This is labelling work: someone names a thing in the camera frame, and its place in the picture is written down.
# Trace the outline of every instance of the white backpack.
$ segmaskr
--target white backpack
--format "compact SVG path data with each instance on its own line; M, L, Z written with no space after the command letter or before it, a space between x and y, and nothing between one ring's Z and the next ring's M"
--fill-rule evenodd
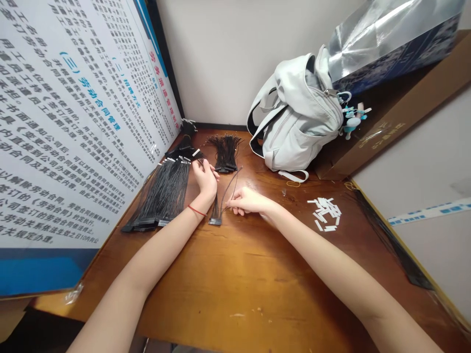
M329 52L322 46L317 59L307 54L282 61L260 89L247 117L252 151L265 159L268 168L279 170L292 181L306 181L307 166L322 146L339 134L343 114L338 95L351 97L348 92L339 94L333 89L328 58ZM275 103L266 107L268 96L274 91ZM255 126L253 112L258 105L268 115L260 126ZM303 172L305 179L285 171Z

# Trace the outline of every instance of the metallic gift bag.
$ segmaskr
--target metallic gift bag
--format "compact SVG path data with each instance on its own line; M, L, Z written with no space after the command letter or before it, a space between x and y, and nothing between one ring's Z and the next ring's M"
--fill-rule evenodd
M465 0L368 0L329 42L334 87L360 93L440 61L453 48Z

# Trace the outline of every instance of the brown cardboard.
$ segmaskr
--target brown cardboard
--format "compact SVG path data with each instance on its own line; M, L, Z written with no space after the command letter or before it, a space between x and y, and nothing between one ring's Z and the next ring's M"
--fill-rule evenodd
M361 94L368 118L351 134L325 145L311 168L324 180L343 180L471 81L471 30L458 32L450 56L440 63Z

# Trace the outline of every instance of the forearm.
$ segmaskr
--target forearm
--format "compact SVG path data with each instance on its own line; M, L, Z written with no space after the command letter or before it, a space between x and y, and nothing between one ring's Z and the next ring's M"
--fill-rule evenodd
M207 213L213 201L213 195L200 194L191 206ZM147 296L182 251L203 218L199 213L185 208L136 253L116 281L122 281L134 290L143 291Z
M360 319L381 352L441 352L407 311L344 252L279 205L267 216Z
M284 208L276 205L268 216L322 281L360 320L383 318L391 311L404 310L360 265Z
M191 205L207 213L213 199L200 194ZM202 219L186 208L144 244L111 284L68 352L127 352L147 296Z

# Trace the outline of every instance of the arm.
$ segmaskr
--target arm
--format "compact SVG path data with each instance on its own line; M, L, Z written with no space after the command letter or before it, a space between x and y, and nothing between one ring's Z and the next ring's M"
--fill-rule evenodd
M360 319L381 352L441 352L407 311L360 265L266 197L242 188L235 214L260 212L298 250L327 287Z
M207 213L216 195L219 175L207 160L203 167L194 162L193 170L200 185L200 195L191 206ZM156 233L111 284L68 353L127 353L147 296L202 219L202 215L186 208Z

